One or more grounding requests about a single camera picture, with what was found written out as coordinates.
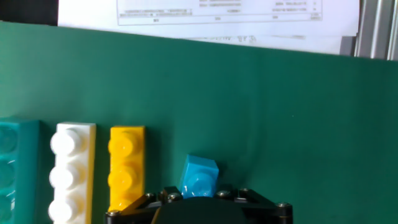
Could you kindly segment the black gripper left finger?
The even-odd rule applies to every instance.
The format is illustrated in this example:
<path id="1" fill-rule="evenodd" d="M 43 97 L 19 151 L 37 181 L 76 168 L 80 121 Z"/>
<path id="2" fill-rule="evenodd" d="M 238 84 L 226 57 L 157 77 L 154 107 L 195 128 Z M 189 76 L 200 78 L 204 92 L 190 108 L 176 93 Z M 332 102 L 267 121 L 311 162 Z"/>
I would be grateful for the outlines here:
<path id="1" fill-rule="evenodd" d="M 114 209 L 104 215 L 105 224 L 150 224 L 158 209 L 168 203 L 183 200 L 175 186 L 164 187 L 158 193 L 145 193 L 124 209 Z"/>

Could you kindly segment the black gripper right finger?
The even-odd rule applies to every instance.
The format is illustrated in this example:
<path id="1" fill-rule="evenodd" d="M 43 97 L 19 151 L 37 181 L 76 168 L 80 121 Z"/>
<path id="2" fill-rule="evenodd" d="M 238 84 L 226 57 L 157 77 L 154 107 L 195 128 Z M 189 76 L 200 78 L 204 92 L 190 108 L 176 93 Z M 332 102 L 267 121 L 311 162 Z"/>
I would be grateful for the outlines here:
<path id="1" fill-rule="evenodd" d="M 293 224 L 292 204 L 272 202 L 252 189 L 237 189 L 232 184 L 221 184 L 214 198 L 237 208 L 247 223 Z"/>

